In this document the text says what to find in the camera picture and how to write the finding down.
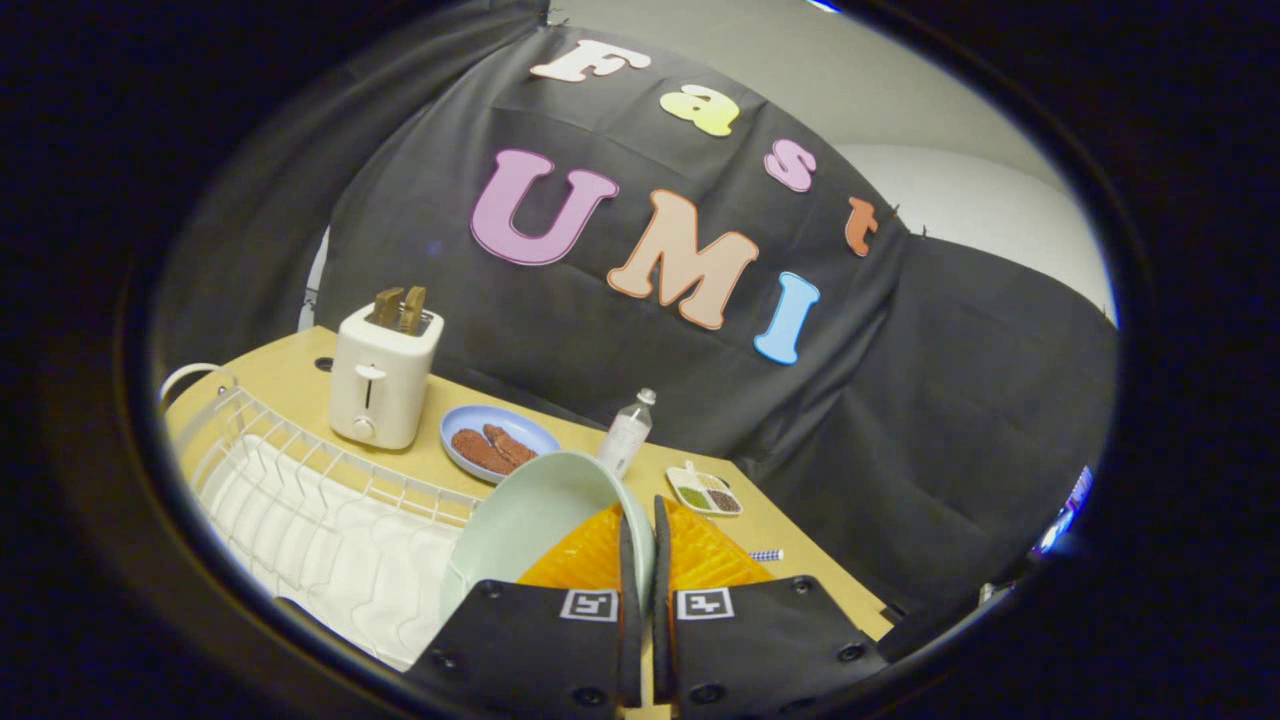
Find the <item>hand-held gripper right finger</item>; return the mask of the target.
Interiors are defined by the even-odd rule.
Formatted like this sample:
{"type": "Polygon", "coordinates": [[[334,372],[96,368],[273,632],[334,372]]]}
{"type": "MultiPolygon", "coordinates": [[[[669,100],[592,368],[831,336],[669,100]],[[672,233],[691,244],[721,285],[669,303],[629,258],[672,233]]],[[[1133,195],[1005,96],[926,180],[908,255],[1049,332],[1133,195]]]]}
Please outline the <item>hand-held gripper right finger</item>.
{"type": "Polygon", "coordinates": [[[810,575],[773,577],[708,519],[654,501],[653,696],[676,719],[804,719],[888,660],[810,575]]]}

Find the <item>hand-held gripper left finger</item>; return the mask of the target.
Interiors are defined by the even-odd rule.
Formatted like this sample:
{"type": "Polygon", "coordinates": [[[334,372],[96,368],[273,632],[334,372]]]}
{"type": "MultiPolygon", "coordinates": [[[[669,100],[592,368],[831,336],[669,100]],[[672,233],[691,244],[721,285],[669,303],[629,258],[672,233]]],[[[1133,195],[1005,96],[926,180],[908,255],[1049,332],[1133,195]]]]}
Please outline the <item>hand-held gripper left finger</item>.
{"type": "Polygon", "coordinates": [[[463,597],[404,679],[503,719],[620,719],[643,705],[644,594],[620,503],[516,582],[463,597]]]}

